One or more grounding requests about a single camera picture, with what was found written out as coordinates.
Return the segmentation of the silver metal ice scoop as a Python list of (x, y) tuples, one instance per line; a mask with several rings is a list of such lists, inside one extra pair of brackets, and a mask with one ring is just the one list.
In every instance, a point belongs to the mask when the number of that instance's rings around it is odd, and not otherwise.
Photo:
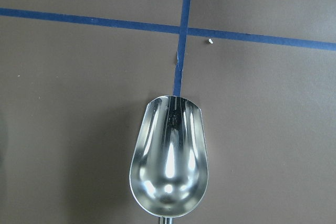
[(208, 185), (201, 109), (174, 95), (146, 106), (129, 172), (132, 195), (159, 223), (192, 212)]

